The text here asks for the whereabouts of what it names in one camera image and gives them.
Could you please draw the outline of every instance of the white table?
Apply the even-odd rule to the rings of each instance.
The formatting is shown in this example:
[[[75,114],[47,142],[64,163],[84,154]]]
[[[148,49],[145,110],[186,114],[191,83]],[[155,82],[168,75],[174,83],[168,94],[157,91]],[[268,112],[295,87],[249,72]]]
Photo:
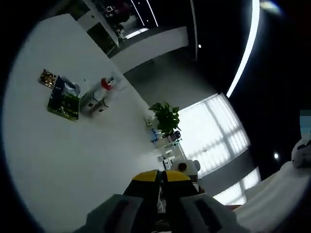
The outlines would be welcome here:
[[[238,223],[251,232],[274,232],[301,204],[310,182],[310,172],[285,163],[257,195],[234,210]]]
[[[51,89],[43,69],[78,83],[82,94],[116,66],[70,16],[40,22],[10,74],[3,140],[12,180],[36,221],[48,232],[69,232],[136,174],[162,167],[144,128],[147,104],[128,87],[96,121],[69,121],[47,111]]]

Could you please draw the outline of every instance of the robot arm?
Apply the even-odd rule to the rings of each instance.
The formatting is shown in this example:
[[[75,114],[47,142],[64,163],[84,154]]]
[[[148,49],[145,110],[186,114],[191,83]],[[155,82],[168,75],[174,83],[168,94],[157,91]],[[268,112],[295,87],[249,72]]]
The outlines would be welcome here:
[[[165,214],[157,203],[163,191]],[[160,218],[173,233],[247,233],[235,214],[207,194],[198,194],[189,177],[157,170],[133,178],[123,195],[113,195],[87,215],[74,233],[151,233]]]

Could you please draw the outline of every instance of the led light strip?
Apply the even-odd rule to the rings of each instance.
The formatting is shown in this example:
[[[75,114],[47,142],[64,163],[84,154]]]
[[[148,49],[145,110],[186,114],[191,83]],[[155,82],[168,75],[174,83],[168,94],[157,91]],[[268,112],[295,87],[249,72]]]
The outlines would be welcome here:
[[[234,80],[227,92],[227,97],[229,98],[236,87],[244,69],[247,63],[247,60],[249,58],[249,55],[251,54],[252,48],[254,46],[256,34],[257,34],[257,29],[259,25],[259,13],[260,13],[260,4],[259,0],[252,0],[252,22],[251,22],[251,28],[249,31],[249,36],[247,40],[247,44],[245,47],[245,52],[243,54],[239,69],[234,77]]]
[[[157,24],[157,21],[156,21],[156,17],[155,17],[155,15],[154,15],[154,12],[152,11],[151,6],[150,6],[148,0],[146,0],[146,1],[147,1],[147,3],[148,3],[148,6],[149,6],[149,8],[150,8],[150,10],[151,10],[151,13],[152,13],[154,19],[155,19],[155,24],[156,24],[156,26],[158,27],[159,25]]]
[[[198,60],[198,48],[201,48],[201,45],[198,45],[198,31],[196,29],[196,18],[193,1],[190,0],[192,19],[193,19],[193,30],[194,30],[194,41],[195,41],[195,61]]]
[[[125,38],[126,38],[126,39],[132,38],[133,36],[136,36],[136,35],[138,35],[138,34],[141,34],[141,33],[145,32],[145,31],[147,31],[147,30],[149,30],[149,29],[148,29],[148,28],[141,28],[141,29],[138,29],[137,31],[135,31],[135,32],[133,32],[133,33],[131,33],[131,34],[128,34]]]
[[[133,6],[134,6],[134,8],[135,8],[135,10],[136,10],[136,12],[137,12],[137,14],[138,14],[138,16],[139,16],[140,20],[141,20],[141,22],[142,22],[142,25],[143,25],[143,26],[145,26],[144,22],[142,21],[142,19],[141,19],[141,17],[140,17],[140,14],[138,13],[138,10],[137,10],[137,8],[136,8],[135,4],[133,3],[133,1],[132,1],[132,0],[131,0],[131,2],[132,2],[132,4],[133,4]]]

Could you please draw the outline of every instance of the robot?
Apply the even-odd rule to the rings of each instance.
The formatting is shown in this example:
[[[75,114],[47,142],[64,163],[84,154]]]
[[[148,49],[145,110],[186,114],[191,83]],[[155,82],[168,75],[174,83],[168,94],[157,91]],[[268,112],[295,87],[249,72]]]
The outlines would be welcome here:
[[[311,170],[311,140],[299,140],[292,151],[292,163],[297,169]]]
[[[165,212],[158,204],[165,200]],[[87,215],[74,233],[248,233],[235,214],[199,194],[185,174],[151,170],[135,176],[123,195],[115,194]]]

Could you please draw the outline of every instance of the green leaves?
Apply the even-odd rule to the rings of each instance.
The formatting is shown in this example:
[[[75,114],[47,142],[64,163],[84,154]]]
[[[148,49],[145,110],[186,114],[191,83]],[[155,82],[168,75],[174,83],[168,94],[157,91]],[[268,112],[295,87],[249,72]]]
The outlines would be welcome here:
[[[179,111],[179,107],[174,107],[173,108],[173,113],[178,113],[178,111]]]
[[[173,130],[178,128],[179,123],[179,107],[172,108],[167,102],[164,104],[155,103],[149,110],[154,111],[159,124],[157,126],[158,130],[165,135],[173,133]]]

